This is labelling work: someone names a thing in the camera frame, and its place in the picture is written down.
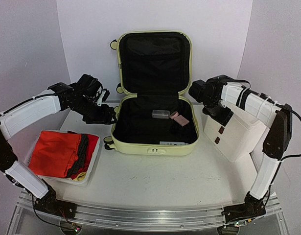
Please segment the red printed t-shirt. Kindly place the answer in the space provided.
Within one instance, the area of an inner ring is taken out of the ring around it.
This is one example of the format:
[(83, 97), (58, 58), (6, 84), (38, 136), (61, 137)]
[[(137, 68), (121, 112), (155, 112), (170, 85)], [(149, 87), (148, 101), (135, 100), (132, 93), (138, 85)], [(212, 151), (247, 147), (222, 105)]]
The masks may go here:
[(86, 157), (85, 166), (83, 168), (83, 171), (81, 171), (81, 172), (84, 172), (84, 171), (87, 172), (87, 170), (89, 168), (89, 165), (90, 165), (90, 162), (91, 162), (91, 159), (92, 159), (92, 156), (93, 156), (93, 153), (94, 153), (94, 150), (95, 150), (96, 145), (97, 145), (98, 140), (99, 140), (98, 136), (91, 135), (91, 134), (87, 134), (87, 135), (89, 137), (89, 146), (88, 146), (88, 149), (87, 149), (87, 157)]

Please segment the white three-drawer storage cabinet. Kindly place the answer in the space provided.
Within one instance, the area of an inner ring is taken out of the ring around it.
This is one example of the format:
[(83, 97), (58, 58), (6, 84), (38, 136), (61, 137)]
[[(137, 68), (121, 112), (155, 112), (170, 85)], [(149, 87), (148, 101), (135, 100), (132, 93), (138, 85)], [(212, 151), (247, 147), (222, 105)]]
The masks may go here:
[(270, 128), (279, 108), (271, 98), (260, 95), (239, 83), (229, 82), (222, 88), (220, 104), (233, 112), (226, 126), (211, 116), (203, 124), (205, 135), (230, 162), (251, 153)]

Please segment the pink round small container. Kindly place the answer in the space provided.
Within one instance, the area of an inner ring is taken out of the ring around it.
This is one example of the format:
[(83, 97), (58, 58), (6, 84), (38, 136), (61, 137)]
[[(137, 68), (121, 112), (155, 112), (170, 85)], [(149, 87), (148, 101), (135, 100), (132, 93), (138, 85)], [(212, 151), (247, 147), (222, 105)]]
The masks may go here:
[(179, 113), (177, 111), (174, 111), (173, 113), (170, 114), (170, 119), (174, 119), (179, 116)]

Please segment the black dotted garment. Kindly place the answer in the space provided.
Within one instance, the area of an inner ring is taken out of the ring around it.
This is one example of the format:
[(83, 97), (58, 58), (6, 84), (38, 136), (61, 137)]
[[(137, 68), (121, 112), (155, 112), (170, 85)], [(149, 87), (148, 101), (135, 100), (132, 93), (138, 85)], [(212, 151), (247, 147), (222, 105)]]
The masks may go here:
[(85, 166), (87, 149), (89, 146), (89, 137), (87, 134), (81, 135), (81, 141), (77, 149), (78, 159), (73, 163), (72, 167), (67, 171), (66, 178), (72, 178), (73, 175), (78, 175)]

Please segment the white perforated plastic basket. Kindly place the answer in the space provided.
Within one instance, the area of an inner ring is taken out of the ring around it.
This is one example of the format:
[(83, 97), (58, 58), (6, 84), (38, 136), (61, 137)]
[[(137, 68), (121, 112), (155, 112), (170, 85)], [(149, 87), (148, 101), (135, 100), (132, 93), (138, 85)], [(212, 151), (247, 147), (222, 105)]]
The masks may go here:
[(28, 167), (44, 179), (84, 187), (99, 145), (97, 135), (45, 130), (40, 133)]

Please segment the orange garment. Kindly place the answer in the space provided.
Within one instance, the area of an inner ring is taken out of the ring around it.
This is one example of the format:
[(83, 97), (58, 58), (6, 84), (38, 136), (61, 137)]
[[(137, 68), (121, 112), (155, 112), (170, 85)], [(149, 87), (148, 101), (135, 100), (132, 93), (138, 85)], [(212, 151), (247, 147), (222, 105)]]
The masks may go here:
[(78, 159), (80, 134), (42, 131), (28, 167), (37, 175), (65, 178)]

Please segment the clear plastic rectangular case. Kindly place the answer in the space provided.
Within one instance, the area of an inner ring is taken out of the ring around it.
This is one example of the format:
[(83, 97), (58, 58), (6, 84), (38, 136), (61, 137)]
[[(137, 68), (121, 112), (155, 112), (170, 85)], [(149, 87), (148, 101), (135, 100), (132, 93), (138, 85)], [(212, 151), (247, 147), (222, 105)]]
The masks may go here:
[(152, 111), (152, 118), (169, 119), (170, 118), (170, 112), (168, 110), (153, 110)]

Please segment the white deodorant spray bottle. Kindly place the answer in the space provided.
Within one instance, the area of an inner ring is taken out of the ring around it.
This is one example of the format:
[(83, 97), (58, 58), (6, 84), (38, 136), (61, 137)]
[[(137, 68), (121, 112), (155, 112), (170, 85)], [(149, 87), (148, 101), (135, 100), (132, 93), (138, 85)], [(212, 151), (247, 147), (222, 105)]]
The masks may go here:
[(188, 143), (181, 141), (160, 141), (159, 145), (183, 146), (188, 145)]

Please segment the yellow cloth garment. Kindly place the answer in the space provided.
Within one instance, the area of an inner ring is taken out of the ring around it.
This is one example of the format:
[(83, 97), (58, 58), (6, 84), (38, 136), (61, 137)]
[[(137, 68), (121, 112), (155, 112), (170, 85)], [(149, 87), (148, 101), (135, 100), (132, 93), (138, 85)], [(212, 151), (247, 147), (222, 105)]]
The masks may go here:
[(81, 182), (85, 179), (87, 172), (80, 172), (74, 175), (71, 175), (70, 177), (68, 177), (68, 180), (73, 180), (73, 181), (77, 181), (77, 182)]

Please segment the pale green hard-shell suitcase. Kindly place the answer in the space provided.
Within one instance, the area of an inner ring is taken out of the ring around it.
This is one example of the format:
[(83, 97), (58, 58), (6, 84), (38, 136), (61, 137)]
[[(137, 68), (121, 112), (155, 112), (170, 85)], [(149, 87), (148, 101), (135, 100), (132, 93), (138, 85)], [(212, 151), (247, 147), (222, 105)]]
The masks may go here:
[[(178, 31), (140, 31), (123, 34), (110, 44), (117, 52), (124, 98), (115, 108), (116, 123), (104, 139), (107, 150), (125, 154), (184, 156), (199, 140), (193, 104), (185, 97), (192, 82), (192, 44)], [(189, 124), (152, 118), (153, 110), (177, 111)], [(188, 145), (159, 145), (181, 141)]]

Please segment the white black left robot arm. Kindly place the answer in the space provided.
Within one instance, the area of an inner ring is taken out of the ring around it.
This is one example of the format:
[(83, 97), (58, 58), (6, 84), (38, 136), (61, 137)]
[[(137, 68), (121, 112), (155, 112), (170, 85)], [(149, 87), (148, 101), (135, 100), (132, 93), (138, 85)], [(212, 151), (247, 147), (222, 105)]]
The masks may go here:
[(21, 141), (24, 148), (30, 147), (22, 131), (39, 120), (71, 109), (83, 116), (87, 124), (115, 123), (112, 107), (104, 104), (109, 91), (96, 79), (92, 82), (57, 83), (38, 95), (0, 112), (0, 172), (12, 183), (26, 189), (37, 199), (37, 205), (49, 214), (61, 213), (64, 209), (73, 212), (74, 203), (56, 198), (56, 191), (45, 180), (35, 174), (19, 156), (13, 142)]

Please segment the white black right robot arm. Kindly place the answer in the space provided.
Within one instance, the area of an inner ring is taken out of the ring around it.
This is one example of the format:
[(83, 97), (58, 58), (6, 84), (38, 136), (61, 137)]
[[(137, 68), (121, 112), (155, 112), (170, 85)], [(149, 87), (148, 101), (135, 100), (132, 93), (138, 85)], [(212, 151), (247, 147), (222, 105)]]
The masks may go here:
[(290, 105), (278, 104), (269, 96), (246, 87), (246, 83), (246, 80), (219, 75), (207, 81), (194, 81), (189, 89), (190, 95), (203, 103), (202, 112), (222, 126), (226, 126), (233, 116), (232, 110), (222, 104), (225, 101), (254, 116), (269, 128), (263, 142), (260, 169), (244, 203), (226, 206), (222, 211), (227, 225), (265, 215), (271, 186), (282, 162), (291, 157), (301, 157), (301, 153), (284, 155), (292, 137), (293, 116), (301, 120), (300, 115)]

